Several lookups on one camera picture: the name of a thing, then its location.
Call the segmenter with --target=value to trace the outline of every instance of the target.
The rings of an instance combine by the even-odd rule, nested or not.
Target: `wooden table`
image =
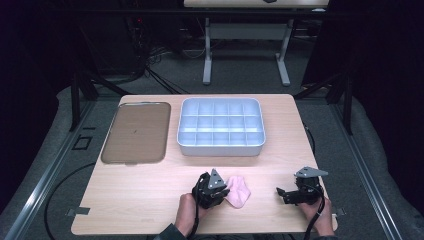
[[[198,234],[306,230],[302,212],[284,204],[276,192],[276,187],[297,190],[293,174],[304,166],[317,168],[292,96],[200,95],[256,98],[262,108],[266,142],[255,157],[189,157],[181,154],[177,130],[183,100],[195,96],[132,95],[121,99],[120,103],[171,104],[166,156],[158,163],[132,166],[105,164],[99,157],[80,204],[90,211],[88,215],[76,215],[74,234],[157,234],[174,222],[180,195],[190,192],[200,174],[210,173],[212,168],[224,180],[243,176],[251,195],[241,209],[227,201],[215,207],[200,223]]]

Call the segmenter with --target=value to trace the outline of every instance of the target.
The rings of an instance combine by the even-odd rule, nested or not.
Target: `white divided tray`
[[[254,98],[187,98],[177,141],[188,156],[256,156],[265,143],[259,102]]]

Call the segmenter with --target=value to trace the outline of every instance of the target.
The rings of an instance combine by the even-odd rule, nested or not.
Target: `table leg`
[[[283,83],[283,86],[286,86],[286,87],[290,86],[290,79],[289,79],[289,75],[287,74],[286,65],[284,64],[284,56],[286,55],[286,52],[287,52],[287,46],[290,41],[292,29],[293,29],[293,20],[291,19],[287,23],[287,27],[285,29],[284,39],[281,44],[280,53],[275,54],[275,57],[277,59],[277,64],[278,64],[278,70],[280,71],[281,81]]]
[[[209,18],[205,20],[205,68],[203,70],[203,84],[209,85],[211,83],[212,73],[212,53],[211,53],[211,35]]]

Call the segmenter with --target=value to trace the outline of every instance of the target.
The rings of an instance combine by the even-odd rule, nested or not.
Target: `wrist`
[[[319,236],[334,236],[334,231],[332,228],[321,228],[316,229]]]
[[[178,231],[180,231],[181,234],[184,235],[184,237],[187,237],[191,232],[191,227],[186,226],[185,224],[179,224],[176,222],[175,227],[178,229]]]

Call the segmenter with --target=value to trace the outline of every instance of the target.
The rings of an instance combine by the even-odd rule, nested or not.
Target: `metal bracket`
[[[319,177],[319,176],[327,176],[327,175],[328,175],[328,172],[311,168],[311,167],[304,167],[294,174],[294,176],[300,177],[300,178],[310,178],[310,177]]]
[[[216,169],[213,168],[212,171],[211,171],[211,177],[209,179],[208,188],[209,189],[215,189],[215,188],[220,188],[220,187],[224,187],[224,186],[225,186],[224,180],[221,178],[221,176],[219,176]]]
[[[77,214],[88,215],[89,212],[90,212],[90,208],[83,208],[83,207],[77,207],[76,209],[70,208],[66,212],[66,216],[75,217]]]
[[[346,215],[344,208],[335,208],[333,207],[333,214],[336,215],[336,218]]]

